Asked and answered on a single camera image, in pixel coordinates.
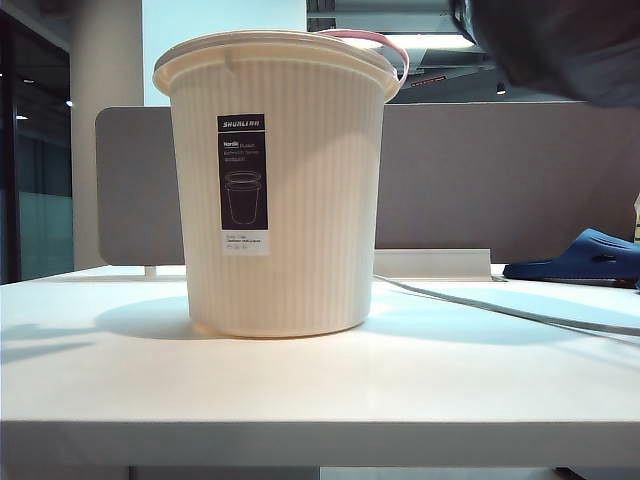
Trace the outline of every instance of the white column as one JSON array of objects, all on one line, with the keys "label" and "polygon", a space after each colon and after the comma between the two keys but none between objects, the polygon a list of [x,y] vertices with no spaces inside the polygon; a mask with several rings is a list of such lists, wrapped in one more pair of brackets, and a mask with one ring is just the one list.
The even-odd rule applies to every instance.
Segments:
[{"label": "white column", "polygon": [[141,0],[81,0],[72,13],[73,228],[80,270],[104,264],[98,252],[96,115],[110,106],[143,104],[142,6]]}]

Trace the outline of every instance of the white desk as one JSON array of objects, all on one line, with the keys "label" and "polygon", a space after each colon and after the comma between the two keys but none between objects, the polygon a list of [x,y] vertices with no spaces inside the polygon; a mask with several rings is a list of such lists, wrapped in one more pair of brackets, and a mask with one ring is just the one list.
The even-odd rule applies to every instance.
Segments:
[{"label": "white desk", "polygon": [[[378,282],[351,331],[202,338],[184,277],[141,274],[103,267],[0,288],[3,462],[640,466],[637,342]],[[640,325],[633,290],[425,286]]]}]

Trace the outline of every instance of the white cable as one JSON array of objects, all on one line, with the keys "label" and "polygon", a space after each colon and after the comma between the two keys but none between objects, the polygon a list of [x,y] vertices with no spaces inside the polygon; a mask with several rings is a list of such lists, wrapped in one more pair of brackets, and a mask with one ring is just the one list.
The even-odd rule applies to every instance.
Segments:
[{"label": "white cable", "polygon": [[618,335],[630,335],[634,337],[640,337],[640,328],[638,327],[620,327],[615,325],[606,325],[602,323],[583,322],[580,320],[570,320],[567,318],[554,317],[552,315],[543,315],[539,313],[526,312],[524,310],[518,310],[516,308],[505,307],[502,305],[496,305],[494,303],[483,302],[481,300],[472,300],[470,298],[456,297],[454,295],[447,295],[446,293],[435,292],[433,290],[426,290],[424,288],[412,287],[406,283],[398,282],[382,275],[373,275],[374,278],[382,280],[384,282],[400,287],[410,292],[419,293],[428,297],[438,298],[451,303],[457,303],[459,305],[466,305],[467,307],[480,308],[482,310],[488,310],[490,312],[503,313],[505,315],[511,315],[512,317],[524,318],[526,320],[533,320],[534,322],[544,323],[547,325],[561,325],[563,327],[580,328],[582,330],[592,330],[596,332],[615,333]]}]

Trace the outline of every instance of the blue sandal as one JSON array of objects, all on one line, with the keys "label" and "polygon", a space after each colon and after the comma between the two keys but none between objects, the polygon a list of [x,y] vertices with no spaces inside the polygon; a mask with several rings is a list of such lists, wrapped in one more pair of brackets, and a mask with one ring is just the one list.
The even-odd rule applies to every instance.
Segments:
[{"label": "blue sandal", "polygon": [[559,257],[511,263],[503,275],[521,280],[636,279],[640,278],[640,245],[588,228]]}]

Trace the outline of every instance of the ribbed plastic bin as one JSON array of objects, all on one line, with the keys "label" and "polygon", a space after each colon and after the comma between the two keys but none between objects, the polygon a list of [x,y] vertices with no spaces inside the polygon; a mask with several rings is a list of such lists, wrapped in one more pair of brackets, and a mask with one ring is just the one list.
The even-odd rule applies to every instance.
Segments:
[{"label": "ribbed plastic bin", "polygon": [[245,337],[363,322],[392,65],[324,34],[237,31],[172,48],[154,83],[171,98],[192,320]]}]

